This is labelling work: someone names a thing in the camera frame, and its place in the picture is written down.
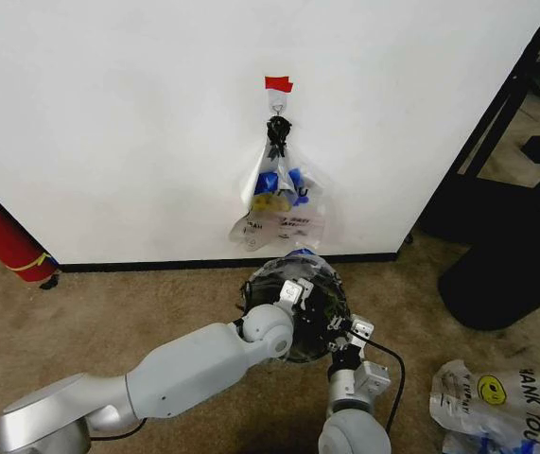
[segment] yellow strap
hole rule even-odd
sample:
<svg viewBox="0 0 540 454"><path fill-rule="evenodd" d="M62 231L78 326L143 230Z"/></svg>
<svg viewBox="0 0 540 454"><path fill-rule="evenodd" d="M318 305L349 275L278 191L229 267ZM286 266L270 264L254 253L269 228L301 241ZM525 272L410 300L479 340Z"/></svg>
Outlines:
<svg viewBox="0 0 540 454"><path fill-rule="evenodd" d="M51 257L51 255L49 255L48 253L42 253L39 258L34 260L32 263L28 263L27 265L25 265L23 267L19 267L19 268L7 267L7 268L9 268L11 271L24 271L24 270L27 270L27 269L32 268L34 266L39 266L40 267L47 257Z"/></svg>

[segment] yellow smiley face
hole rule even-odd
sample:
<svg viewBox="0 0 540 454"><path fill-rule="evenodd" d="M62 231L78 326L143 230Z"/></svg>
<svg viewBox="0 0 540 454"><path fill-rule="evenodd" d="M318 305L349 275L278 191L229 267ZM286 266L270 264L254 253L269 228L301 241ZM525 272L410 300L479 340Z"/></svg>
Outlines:
<svg viewBox="0 0 540 454"><path fill-rule="evenodd" d="M503 385L494 375L484 375L479 379L478 394L490 405L501 405L507 400Z"/></svg>

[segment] wire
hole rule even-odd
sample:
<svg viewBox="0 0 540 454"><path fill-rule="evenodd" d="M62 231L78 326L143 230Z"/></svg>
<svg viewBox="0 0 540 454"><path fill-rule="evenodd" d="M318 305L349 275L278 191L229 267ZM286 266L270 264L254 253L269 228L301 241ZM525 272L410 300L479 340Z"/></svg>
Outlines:
<svg viewBox="0 0 540 454"><path fill-rule="evenodd" d="M366 343L373 346L377 350L381 350L382 352L385 352L388 355L391 355L392 357L396 358L398 361L398 364L400 365L400 384L398 385L398 392L396 393L395 398L393 399L393 405L392 405L392 411L390 412L390 417L388 418L387 424L385 425L385 431L389 434L390 430L392 429L395 413L397 412L398 407L400 406L402 393L404 392L404 382L406 381L406 368L404 367L404 360L397 353L393 352L387 347L384 347L380 343L373 342L372 340L369 340L369 339L364 339L353 331L349 331L349 333L352 336L360 339L361 341L365 341Z"/></svg>
<svg viewBox="0 0 540 454"><path fill-rule="evenodd" d="M115 440L122 440L123 438L131 437L131 435L134 435L135 433L137 433L139 430L143 428L147 420L148 420L147 418L142 419L141 423L139 423L139 426L137 426L130 432L122 433L120 435L112 435L110 437L91 437L91 441L92 442L113 442Z"/></svg>

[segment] crumpled plastic bag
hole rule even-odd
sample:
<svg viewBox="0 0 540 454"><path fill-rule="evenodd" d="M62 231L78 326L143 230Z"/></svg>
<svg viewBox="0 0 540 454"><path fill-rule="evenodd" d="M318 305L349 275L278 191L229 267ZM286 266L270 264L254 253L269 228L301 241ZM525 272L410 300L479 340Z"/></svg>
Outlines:
<svg viewBox="0 0 540 454"><path fill-rule="evenodd" d="M540 373L472 374L460 359L433 377L429 411L444 454L540 454Z"/></svg>

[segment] black trash can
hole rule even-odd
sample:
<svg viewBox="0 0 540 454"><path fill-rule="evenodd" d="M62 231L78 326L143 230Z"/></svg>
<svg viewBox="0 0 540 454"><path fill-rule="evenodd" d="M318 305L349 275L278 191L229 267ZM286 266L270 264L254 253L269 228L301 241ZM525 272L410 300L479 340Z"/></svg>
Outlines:
<svg viewBox="0 0 540 454"><path fill-rule="evenodd" d="M540 184L532 193L440 278L446 307L465 326L505 328L540 307Z"/></svg>

